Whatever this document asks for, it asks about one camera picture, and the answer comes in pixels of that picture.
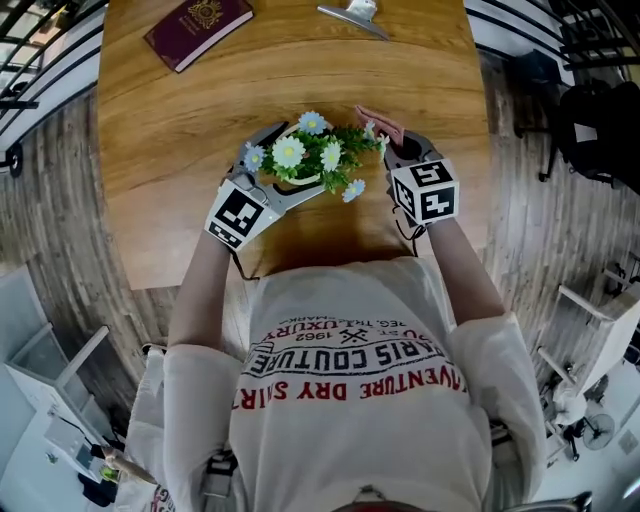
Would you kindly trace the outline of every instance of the passport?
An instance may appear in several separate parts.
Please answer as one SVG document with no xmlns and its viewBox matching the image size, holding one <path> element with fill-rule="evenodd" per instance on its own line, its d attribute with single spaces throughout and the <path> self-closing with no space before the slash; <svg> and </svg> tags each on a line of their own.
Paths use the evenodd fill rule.
<svg viewBox="0 0 640 512">
<path fill-rule="evenodd" d="M 245 0 L 187 0 L 144 39 L 170 69 L 180 73 L 252 17 L 253 10 Z"/>
</svg>

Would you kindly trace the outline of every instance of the white chair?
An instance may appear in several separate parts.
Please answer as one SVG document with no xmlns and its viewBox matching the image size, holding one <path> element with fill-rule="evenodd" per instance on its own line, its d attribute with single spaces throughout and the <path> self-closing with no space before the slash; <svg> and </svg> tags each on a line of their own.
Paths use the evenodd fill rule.
<svg viewBox="0 0 640 512">
<path fill-rule="evenodd" d="M 570 299 L 593 317 L 593 321 L 589 322 L 589 331 L 586 335 L 590 336 L 594 343 L 584 354 L 576 374 L 569 375 L 562 365 L 553 359 L 548 347 L 539 346 L 538 348 L 538 354 L 565 382 L 575 387 L 576 396 L 584 393 L 620 362 L 640 322 L 640 283 L 631 284 L 608 270 L 604 274 L 621 282 L 627 288 L 604 306 L 597 307 L 566 286 L 560 285 L 551 320 L 542 329 L 539 337 L 539 339 L 543 338 L 549 324 L 553 321 L 558 302 L 562 297 Z"/>
</svg>

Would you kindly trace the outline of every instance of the black chair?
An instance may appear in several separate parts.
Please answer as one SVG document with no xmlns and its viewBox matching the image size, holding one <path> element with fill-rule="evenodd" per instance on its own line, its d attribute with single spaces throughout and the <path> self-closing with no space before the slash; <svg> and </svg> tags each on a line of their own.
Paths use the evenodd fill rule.
<svg viewBox="0 0 640 512">
<path fill-rule="evenodd" d="M 618 180 L 640 194 L 636 150 L 640 143 L 638 86 L 625 82 L 610 88 L 604 82 L 593 81 L 568 88 L 560 83 L 554 67 L 557 71 L 557 63 L 540 52 L 515 59 L 511 67 L 525 91 L 540 102 L 547 118 L 545 128 L 514 126 L 519 137 L 528 131 L 551 134 L 547 172 L 539 173 L 540 181 L 551 176 L 559 150 L 564 161 L 584 177 L 612 186 Z M 579 141 L 576 125 L 593 128 L 597 138 Z"/>
</svg>

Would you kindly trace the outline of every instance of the person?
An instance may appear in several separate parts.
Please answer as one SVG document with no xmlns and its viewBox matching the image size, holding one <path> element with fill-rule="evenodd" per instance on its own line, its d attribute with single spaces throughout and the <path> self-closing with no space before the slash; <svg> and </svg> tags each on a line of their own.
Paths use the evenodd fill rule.
<svg viewBox="0 0 640 512">
<path fill-rule="evenodd" d="M 225 446 L 252 512 L 466 512 L 532 497 L 545 431 L 517 320 L 455 219 L 427 231 L 442 280 L 413 257 L 261 279 L 244 363 L 221 339 L 229 251 L 203 232 L 165 358 L 176 510 L 203 509 L 205 467 Z"/>
</svg>

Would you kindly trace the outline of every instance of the metal railing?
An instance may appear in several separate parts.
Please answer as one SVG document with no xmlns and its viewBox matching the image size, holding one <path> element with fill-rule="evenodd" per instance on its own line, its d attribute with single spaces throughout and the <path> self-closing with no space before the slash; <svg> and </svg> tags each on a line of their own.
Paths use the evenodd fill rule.
<svg viewBox="0 0 640 512">
<path fill-rule="evenodd" d="M 579 0 L 555 0 L 551 9 L 541 0 L 525 0 L 546 14 L 560 27 L 560 34 L 530 16 L 499 0 L 482 0 L 483 3 L 514 16 L 558 41 L 554 48 L 526 30 L 474 9 L 467 9 L 469 16 L 481 19 L 527 39 L 564 62 L 569 71 L 600 67 L 618 68 L 623 78 L 628 78 L 627 66 L 640 64 L 640 14 L 622 13 L 612 5 L 613 0 L 592 0 L 593 8 L 581 8 Z"/>
<path fill-rule="evenodd" d="M 0 23 L 0 45 L 5 45 L 5 48 L 6 45 L 12 46 L 8 54 L 0 61 L 0 122 L 2 122 L 0 136 L 25 110 L 37 109 L 40 104 L 39 100 L 47 90 L 100 52 L 100 45 L 90 51 L 77 50 L 98 36 L 104 29 L 103 24 L 88 30 L 80 37 L 76 36 L 77 39 L 71 44 L 60 43 L 60 47 L 55 49 L 53 47 L 72 29 L 104 9 L 108 5 L 108 0 L 87 2 L 86 8 L 79 6 L 78 0 L 59 0 L 51 2 L 53 5 L 48 10 L 38 10 L 34 7 L 35 3 L 36 0 L 18 0 L 12 7 L 0 8 L 0 13 L 6 13 L 4 20 Z M 73 16 L 65 19 L 63 28 L 46 38 L 46 41 L 34 40 L 38 38 L 37 35 L 40 34 L 43 27 L 50 26 L 59 20 L 61 15 L 69 11 L 73 12 Z M 22 37 L 10 35 L 12 29 L 21 22 L 20 20 L 25 15 L 35 16 L 35 23 L 28 27 Z M 73 60 L 69 62 L 69 56 L 74 52 L 76 52 L 74 55 L 77 55 L 77 58 L 71 57 Z M 22 152 L 18 146 L 19 142 L 6 151 L 4 161 L 0 161 L 0 172 L 2 167 L 9 167 L 13 176 L 20 174 L 21 161 L 19 160 L 21 160 Z"/>
</svg>

